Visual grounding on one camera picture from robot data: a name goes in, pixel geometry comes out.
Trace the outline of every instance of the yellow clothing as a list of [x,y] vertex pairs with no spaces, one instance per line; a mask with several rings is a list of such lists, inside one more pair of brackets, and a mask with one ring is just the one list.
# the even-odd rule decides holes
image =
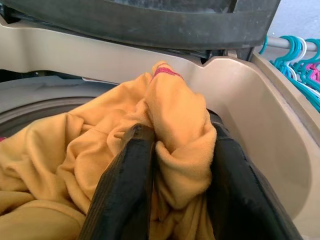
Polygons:
[[216,131],[203,96],[163,62],[152,75],[0,142],[1,238],[75,239],[100,176],[138,123],[153,128],[157,141],[150,239],[214,239],[203,192]]

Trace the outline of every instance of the washing machine drum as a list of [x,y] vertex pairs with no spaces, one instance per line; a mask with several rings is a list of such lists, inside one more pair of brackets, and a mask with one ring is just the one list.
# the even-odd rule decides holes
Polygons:
[[115,86],[58,76],[1,82],[0,137],[10,137],[34,120],[67,112]]

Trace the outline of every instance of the laundry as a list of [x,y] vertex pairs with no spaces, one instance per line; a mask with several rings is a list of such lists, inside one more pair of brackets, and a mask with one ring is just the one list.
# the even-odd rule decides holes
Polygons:
[[165,62],[67,113],[0,142],[3,239],[75,239],[102,173],[135,124],[154,130],[151,240],[214,239],[203,194],[216,130],[202,95]]

